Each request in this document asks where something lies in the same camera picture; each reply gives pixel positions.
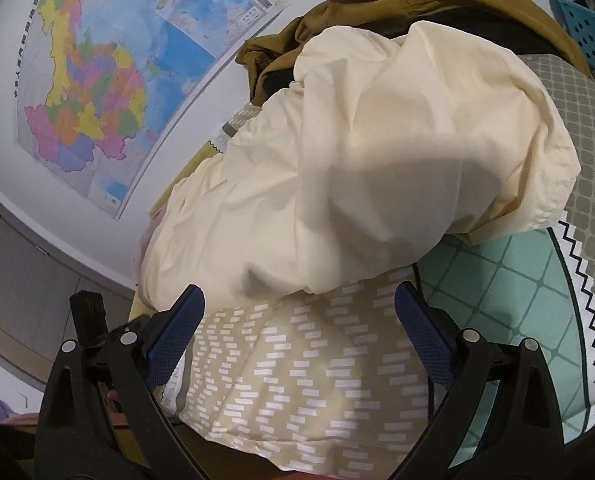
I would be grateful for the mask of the cream large garment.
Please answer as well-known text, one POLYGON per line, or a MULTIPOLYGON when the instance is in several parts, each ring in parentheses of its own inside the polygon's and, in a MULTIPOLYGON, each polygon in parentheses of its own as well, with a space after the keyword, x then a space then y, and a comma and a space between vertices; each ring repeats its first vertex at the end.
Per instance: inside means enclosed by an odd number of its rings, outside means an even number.
POLYGON ((551 226, 581 170, 529 66, 429 22, 309 40, 292 84, 222 154, 220 183, 177 224, 212 311, 375 278, 447 234, 479 244, 551 226))

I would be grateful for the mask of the yellow green blanket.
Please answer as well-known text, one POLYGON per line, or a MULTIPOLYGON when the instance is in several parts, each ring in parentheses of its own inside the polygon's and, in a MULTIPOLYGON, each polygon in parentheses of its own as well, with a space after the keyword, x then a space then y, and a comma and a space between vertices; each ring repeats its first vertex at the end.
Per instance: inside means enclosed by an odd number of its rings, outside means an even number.
POLYGON ((206 144, 168 185, 151 210, 134 260, 136 290, 128 318, 168 310, 194 282, 183 264, 182 252, 190 230, 177 224, 190 218, 199 200, 220 183, 224 155, 206 144))

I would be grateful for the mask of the patterned bed sheet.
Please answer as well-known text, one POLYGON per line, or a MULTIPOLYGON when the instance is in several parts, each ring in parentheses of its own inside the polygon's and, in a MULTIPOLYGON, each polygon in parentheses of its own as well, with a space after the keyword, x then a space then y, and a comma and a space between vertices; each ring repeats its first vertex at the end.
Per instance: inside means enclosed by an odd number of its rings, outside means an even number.
POLYGON ((468 245, 447 236, 415 266, 431 306, 486 339, 538 341, 555 384, 564 439, 595 426, 595 83, 551 54, 523 62, 550 94, 582 171, 548 229, 468 245))

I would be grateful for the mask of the beige dashed pattern pillow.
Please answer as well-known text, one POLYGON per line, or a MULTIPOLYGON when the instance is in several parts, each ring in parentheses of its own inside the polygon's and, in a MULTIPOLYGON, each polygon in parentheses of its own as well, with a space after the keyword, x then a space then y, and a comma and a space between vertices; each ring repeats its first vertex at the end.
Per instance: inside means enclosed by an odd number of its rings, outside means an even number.
POLYGON ((162 392, 206 440, 282 470, 384 479, 430 418, 427 373, 395 312, 409 268, 207 314, 162 392))

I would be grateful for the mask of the top teal plastic basket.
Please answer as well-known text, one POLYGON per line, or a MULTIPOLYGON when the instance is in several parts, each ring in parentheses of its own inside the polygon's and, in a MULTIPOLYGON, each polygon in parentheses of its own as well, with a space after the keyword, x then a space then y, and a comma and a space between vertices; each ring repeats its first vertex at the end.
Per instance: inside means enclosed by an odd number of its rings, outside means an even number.
POLYGON ((561 24, 595 73, 595 11, 570 0, 551 0, 561 24))

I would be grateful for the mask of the olive brown jacket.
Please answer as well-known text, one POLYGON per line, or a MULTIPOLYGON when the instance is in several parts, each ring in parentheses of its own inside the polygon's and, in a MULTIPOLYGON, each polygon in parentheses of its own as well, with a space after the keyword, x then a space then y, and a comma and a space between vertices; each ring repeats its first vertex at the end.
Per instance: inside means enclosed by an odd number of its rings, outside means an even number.
POLYGON ((591 74, 581 48, 532 0, 326 0, 275 35, 247 41, 236 62, 248 71, 250 102, 261 106, 288 87, 305 44, 325 29, 343 25, 394 39, 420 21, 468 32, 517 55, 553 54, 591 74))

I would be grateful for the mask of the colourful wall map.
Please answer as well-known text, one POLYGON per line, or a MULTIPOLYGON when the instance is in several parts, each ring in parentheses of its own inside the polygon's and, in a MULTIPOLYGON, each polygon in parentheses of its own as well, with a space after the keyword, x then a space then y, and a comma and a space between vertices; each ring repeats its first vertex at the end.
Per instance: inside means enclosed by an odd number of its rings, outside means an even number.
POLYGON ((18 143, 119 217, 186 108, 281 0, 35 0, 18 143))

